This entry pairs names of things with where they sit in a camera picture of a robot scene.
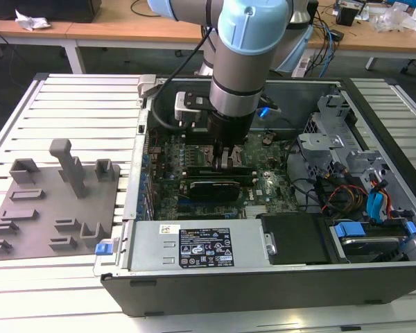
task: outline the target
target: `white paper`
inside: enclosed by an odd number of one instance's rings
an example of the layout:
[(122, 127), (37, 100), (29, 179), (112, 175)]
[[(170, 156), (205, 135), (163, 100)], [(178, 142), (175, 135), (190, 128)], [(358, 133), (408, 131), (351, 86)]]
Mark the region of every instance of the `white paper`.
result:
[(49, 28), (51, 25), (48, 23), (48, 20), (44, 17), (29, 17), (23, 14), (20, 14), (17, 10), (15, 10), (15, 14), (17, 18), (15, 21), (23, 28), (29, 31), (33, 31), (34, 29), (43, 29)]

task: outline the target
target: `blue drive bracket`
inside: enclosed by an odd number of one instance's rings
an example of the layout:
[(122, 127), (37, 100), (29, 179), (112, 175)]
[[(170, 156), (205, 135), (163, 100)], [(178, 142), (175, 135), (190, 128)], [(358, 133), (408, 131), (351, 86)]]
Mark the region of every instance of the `blue drive bracket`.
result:
[(367, 199), (367, 214), (376, 223), (382, 224), (381, 209), (383, 204), (383, 195), (379, 192), (371, 191)]
[(119, 238), (116, 239), (102, 239), (96, 245), (95, 255), (112, 255), (119, 246)]
[(339, 238), (343, 237), (363, 237), (366, 235), (361, 222), (346, 221), (334, 226), (334, 230)]

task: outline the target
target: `blue led light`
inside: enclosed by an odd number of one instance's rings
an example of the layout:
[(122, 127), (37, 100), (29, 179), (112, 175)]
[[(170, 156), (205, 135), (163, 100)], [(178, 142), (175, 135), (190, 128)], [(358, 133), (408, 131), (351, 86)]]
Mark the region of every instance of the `blue led light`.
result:
[(262, 108), (262, 111), (259, 115), (260, 118), (264, 118), (270, 111), (270, 108), (268, 106)]

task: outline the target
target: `robotic arm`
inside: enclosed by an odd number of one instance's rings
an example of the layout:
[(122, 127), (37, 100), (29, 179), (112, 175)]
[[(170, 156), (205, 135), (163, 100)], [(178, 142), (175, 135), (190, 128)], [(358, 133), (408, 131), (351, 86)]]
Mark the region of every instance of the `robotic arm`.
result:
[[(291, 35), (305, 35), (310, 21), (306, 11), (308, 0), (148, 0), (148, 3), (162, 16), (211, 26), (217, 31), (209, 92), (215, 110), (209, 114), (207, 129), (216, 140), (214, 157), (219, 167), (222, 156), (230, 155), (235, 143), (250, 129), (273, 58), (280, 48), (284, 50), (281, 40), (287, 27), (289, 40), (293, 39)], [(293, 57), (298, 46), (296, 43), (295, 49), (285, 54), (287, 59)]]

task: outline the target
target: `warning label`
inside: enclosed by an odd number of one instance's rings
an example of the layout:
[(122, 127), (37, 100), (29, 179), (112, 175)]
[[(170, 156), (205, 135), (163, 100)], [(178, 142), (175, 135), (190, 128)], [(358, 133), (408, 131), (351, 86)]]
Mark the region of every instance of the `warning label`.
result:
[(179, 247), (182, 268), (234, 266), (229, 228), (180, 229)]

